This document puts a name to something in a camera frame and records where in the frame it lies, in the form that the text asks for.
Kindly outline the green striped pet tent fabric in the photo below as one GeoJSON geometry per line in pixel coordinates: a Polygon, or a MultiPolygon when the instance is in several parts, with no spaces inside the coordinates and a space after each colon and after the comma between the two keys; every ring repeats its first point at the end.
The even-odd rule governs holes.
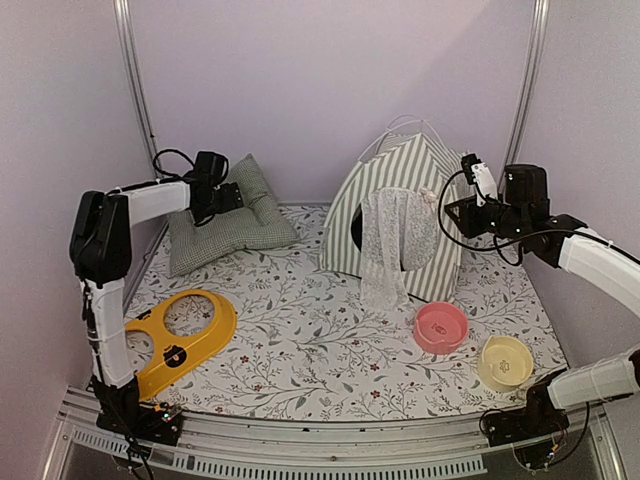
{"type": "Polygon", "coordinates": [[[438,207],[468,195],[462,155],[425,120],[395,120],[358,157],[327,214],[319,265],[355,276],[370,305],[454,297],[461,243],[438,207]]]}

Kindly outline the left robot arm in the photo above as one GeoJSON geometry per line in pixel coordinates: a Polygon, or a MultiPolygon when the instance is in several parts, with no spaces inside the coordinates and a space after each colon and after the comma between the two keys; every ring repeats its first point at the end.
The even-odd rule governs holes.
{"type": "Polygon", "coordinates": [[[93,374],[101,386],[121,390],[137,383],[127,354],[123,311],[133,258],[132,228],[182,211],[189,212],[199,228],[242,207],[238,185],[226,181],[228,173],[224,155],[200,151],[184,175],[163,171],[153,181],[83,193],[69,256],[81,284],[93,374]]]}

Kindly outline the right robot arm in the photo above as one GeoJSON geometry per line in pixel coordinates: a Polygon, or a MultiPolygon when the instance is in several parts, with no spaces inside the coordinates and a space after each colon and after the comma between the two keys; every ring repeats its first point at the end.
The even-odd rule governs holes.
{"type": "Polygon", "coordinates": [[[479,235],[494,237],[491,252],[509,246],[557,269],[551,284],[535,270],[534,282],[560,327],[570,368],[530,387],[517,427],[537,436],[552,424],[556,410],[611,401],[639,391],[639,335],[625,328],[639,324],[639,260],[613,241],[568,214],[554,215],[543,168],[515,164],[504,171],[499,188],[488,166],[475,155],[461,161],[454,179],[474,189],[470,197],[441,202],[455,231],[441,228],[462,246],[479,235]]]}

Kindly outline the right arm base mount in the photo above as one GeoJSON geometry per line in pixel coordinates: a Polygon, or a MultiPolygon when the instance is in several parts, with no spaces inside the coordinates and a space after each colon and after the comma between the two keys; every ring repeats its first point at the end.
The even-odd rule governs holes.
{"type": "Polygon", "coordinates": [[[564,369],[541,378],[526,391],[525,406],[513,410],[490,409],[479,419],[479,429],[490,446],[499,446],[560,433],[569,427],[563,410],[556,409],[547,388],[564,369]]]}

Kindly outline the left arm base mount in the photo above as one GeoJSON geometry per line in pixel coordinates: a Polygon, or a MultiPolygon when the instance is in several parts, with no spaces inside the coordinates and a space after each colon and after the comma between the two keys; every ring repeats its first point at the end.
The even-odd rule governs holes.
{"type": "Polygon", "coordinates": [[[96,425],[126,438],[176,446],[180,438],[183,418],[180,414],[170,420],[166,412],[140,402],[137,379],[123,387],[106,386],[96,382],[94,394],[101,412],[96,425]]]}

